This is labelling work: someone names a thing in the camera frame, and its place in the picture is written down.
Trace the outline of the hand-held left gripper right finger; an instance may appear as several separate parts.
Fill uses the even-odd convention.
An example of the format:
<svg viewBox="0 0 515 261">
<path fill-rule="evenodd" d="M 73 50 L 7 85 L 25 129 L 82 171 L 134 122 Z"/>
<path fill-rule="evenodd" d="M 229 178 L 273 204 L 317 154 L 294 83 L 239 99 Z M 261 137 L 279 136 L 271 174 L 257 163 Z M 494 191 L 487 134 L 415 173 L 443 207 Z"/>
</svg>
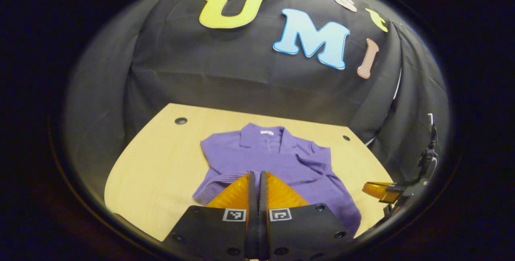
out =
<svg viewBox="0 0 515 261">
<path fill-rule="evenodd" d="M 261 172 L 260 259 L 336 259 L 353 242 L 327 204 L 310 204 L 272 173 Z"/>
</svg>

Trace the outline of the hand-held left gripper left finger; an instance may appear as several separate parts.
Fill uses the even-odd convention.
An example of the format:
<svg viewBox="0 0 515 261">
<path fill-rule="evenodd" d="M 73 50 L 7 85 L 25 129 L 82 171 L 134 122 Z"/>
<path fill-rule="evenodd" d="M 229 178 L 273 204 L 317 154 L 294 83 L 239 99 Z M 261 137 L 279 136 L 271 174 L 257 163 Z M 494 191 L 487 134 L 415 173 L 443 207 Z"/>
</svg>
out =
<svg viewBox="0 0 515 261">
<path fill-rule="evenodd" d="M 190 206 L 163 244 L 182 259 L 253 259 L 257 217 L 255 174 L 250 172 L 207 206 Z"/>
</svg>

